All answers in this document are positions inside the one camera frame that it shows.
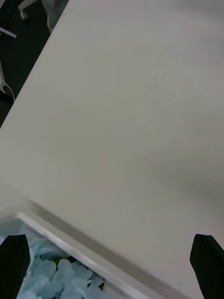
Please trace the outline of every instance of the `white cord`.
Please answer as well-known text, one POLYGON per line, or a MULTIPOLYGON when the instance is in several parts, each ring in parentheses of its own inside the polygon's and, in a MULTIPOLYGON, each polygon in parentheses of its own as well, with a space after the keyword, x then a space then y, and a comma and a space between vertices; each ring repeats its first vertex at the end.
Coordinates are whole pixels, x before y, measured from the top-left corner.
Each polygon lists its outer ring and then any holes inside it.
POLYGON ((8 89, 10 90, 10 92, 12 93, 12 95, 13 95, 13 102, 15 103, 15 97, 14 97, 14 93, 13 93, 13 91, 12 91, 12 88, 4 81, 4 80, 2 80, 2 82, 4 82, 5 83, 5 85, 8 87, 8 89))
POLYGON ((4 89, 3 89, 3 87, 1 87, 1 91, 2 91, 3 93, 6 93, 6 92, 4 91, 4 89))

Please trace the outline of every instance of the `table surface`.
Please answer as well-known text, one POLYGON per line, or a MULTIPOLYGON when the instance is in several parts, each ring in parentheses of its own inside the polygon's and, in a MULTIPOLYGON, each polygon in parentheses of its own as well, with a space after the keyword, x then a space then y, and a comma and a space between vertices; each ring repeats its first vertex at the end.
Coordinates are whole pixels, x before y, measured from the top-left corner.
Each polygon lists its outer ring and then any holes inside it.
POLYGON ((224 246, 224 19, 207 2, 70 0, 0 130, 2 180, 188 298, 194 235, 224 246))

